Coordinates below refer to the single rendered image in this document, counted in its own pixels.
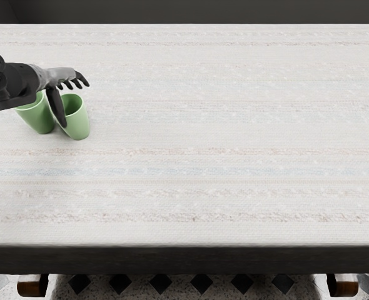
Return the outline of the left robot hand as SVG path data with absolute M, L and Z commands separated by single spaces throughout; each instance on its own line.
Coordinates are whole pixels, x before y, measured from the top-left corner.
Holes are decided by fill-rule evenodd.
M 89 87 L 87 79 L 80 72 L 71 67 L 43 69 L 34 64 L 30 64 L 29 66 L 34 70 L 39 79 L 37 91 L 46 91 L 46 97 L 54 117 L 56 117 L 58 123 L 65 128 L 67 126 L 67 121 L 59 90 L 63 90 L 62 84 L 68 89 L 73 90 L 71 83 L 78 89 L 82 89 L 83 85 Z

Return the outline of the green cup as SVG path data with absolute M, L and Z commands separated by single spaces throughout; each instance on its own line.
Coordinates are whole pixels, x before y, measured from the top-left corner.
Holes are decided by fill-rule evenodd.
M 39 134 L 50 133 L 55 127 L 48 100 L 42 91 L 36 93 L 33 103 L 19 106 L 14 110 L 31 129 Z
M 61 129 L 73 140 L 82 140 L 89 136 L 89 118 L 88 112 L 84 101 L 77 94 L 63 94 L 61 96 L 65 119 L 67 122 L 66 127 L 62 127 L 58 120 L 56 123 Z

